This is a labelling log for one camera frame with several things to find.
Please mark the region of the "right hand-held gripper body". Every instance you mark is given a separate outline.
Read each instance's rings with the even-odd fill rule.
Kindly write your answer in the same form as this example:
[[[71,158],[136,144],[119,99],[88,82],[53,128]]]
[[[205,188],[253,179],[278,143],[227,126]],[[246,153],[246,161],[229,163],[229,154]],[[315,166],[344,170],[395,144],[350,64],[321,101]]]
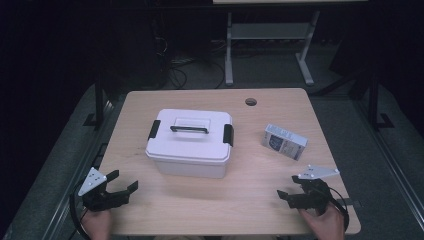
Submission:
[[[304,184],[299,184],[303,193],[292,195],[292,200],[288,201],[289,207],[317,209],[320,214],[323,214],[328,202],[332,199],[330,188],[324,178],[338,174],[337,168],[308,165],[303,172],[297,174],[300,179],[305,179]]]

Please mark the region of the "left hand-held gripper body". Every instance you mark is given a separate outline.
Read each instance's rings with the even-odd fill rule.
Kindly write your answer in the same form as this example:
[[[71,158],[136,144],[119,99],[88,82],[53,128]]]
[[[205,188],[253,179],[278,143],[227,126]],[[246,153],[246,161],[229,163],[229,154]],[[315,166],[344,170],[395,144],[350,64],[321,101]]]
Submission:
[[[115,192],[106,190],[108,183],[106,175],[92,167],[78,192],[83,205],[90,211],[99,212],[128,204],[129,197],[118,197]]]

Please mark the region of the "white and blue carton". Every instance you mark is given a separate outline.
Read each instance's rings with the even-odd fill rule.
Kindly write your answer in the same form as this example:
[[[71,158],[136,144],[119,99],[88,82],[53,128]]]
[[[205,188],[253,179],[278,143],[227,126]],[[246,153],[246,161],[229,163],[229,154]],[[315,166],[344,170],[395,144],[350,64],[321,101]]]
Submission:
[[[298,160],[308,144],[308,139],[279,126],[268,124],[262,145],[293,160]]]

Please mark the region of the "white plastic storage box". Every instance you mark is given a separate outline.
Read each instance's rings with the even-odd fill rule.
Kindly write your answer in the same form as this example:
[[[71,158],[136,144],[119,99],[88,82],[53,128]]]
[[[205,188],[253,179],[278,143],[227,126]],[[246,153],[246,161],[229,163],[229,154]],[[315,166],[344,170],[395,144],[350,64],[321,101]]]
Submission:
[[[150,159],[162,174],[217,179],[225,176],[229,161],[228,156],[222,159],[167,159],[150,156]]]

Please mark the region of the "white lid with black handle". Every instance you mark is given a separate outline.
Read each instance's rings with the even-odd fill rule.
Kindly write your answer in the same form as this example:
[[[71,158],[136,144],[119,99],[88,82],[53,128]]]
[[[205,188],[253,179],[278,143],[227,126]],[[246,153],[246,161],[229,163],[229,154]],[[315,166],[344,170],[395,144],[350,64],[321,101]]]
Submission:
[[[162,109],[146,154],[157,161],[219,165],[229,159],[233,139],[232,117],[226,112]]]

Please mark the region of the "person's right hand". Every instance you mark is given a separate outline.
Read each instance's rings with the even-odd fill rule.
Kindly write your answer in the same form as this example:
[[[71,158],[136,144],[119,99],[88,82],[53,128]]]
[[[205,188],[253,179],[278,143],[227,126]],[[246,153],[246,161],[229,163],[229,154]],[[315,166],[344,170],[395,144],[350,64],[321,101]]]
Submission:
[[[298,212],[318,240],[345,240],[344,217],[333,204],[329,203],[320,216],[305,209]]]

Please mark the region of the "person's left hand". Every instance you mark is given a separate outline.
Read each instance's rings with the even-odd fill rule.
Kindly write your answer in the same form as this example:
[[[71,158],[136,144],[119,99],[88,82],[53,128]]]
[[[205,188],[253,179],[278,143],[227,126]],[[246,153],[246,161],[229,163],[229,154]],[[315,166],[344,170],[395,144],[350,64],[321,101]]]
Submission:
[[[81,223],[91,240],[111,239],[112,214],[110,210],[99,212],[88,210]]]

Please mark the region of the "grey tape piece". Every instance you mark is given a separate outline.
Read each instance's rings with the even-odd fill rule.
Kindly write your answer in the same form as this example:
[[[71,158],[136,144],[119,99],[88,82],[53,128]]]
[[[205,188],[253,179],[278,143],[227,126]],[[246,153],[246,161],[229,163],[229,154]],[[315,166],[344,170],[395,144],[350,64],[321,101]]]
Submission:
[[[361,208],[363,205],[359,200],[352,200],[351,198],[347,198],[347,199],[336,199],[336,201],[338,203],[340,203],[342,206],[354,206],[354,207],[358,207]]]

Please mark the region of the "grey metal stand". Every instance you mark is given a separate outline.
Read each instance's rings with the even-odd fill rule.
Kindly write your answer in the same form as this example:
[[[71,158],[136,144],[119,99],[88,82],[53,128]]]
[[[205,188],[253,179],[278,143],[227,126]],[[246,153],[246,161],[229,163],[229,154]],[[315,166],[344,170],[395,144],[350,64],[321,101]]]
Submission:
[[[227,15],[226,54],[224,61],[225,84],[234,84],[232,64],[232,42],[234,40],[303,40],[304,46],[295,54],[296,61],[307,86],[315,84],[306,63],[307,53],[312,42],[319,11],[312,14],[309,22],[301,23],[233,23],[232,13]]]

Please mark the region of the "aluminium floor rail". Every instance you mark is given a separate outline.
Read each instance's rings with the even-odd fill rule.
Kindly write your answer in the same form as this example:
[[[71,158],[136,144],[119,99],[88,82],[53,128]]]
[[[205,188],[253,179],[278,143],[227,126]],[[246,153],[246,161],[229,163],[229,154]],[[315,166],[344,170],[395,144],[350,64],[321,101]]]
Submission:
[[[74,222],[79,219],[79,210],[82,209],[82,200],[77,195],[84,179],[90,169],[94,167],[99,169],[103,156],[105,155],[109,139],[112,134],[111,125],[113,120],[111,116],[114,112],[114,105],[107,100],[104,103],[104,121],[102,126],[95,131],[90,128],[91,138],[85,145],[83,153],[77,157],[77,165],[73,168],[69,182],[64,188],[63,196],[54,212],[52,219],[43,235],[42,240],[60,240],[59,235],[65,231],[64,240],[84,239],[84,236],[78,235],[78,230]]]
[[[401,169],[401,166],[397,162],[395,155],[389,149],[388,144],[381,135],[380,129],[375,127],[368,119],[367,109],[362,103],[358,101],[354,101],[353,106],[364,122],[367,131],[372,136],[374,142],[377,144],[378,149],[383,155],[383,158],[388,166],[389,172],[394,178],[395,183],[401,192],[401,195],[406,201],[406,204],[416,219],[416,222],[424,232],[424,204],[408,181],[404,171]]]

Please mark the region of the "black metal post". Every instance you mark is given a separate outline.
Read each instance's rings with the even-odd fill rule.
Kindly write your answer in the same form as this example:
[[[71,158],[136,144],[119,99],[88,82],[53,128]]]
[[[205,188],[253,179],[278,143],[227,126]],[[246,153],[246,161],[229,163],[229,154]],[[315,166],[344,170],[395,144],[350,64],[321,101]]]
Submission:
[[[95,79],[95,112],[87,115],[84,126],[91,126],[97,131],[104,121],[104,94],[101,77]]]
[[[373,74],[370,79],[368,95],[368,122],[375,131],[383,128],[393,128],[394,124],[389,116],[378,111],[379,76]]]

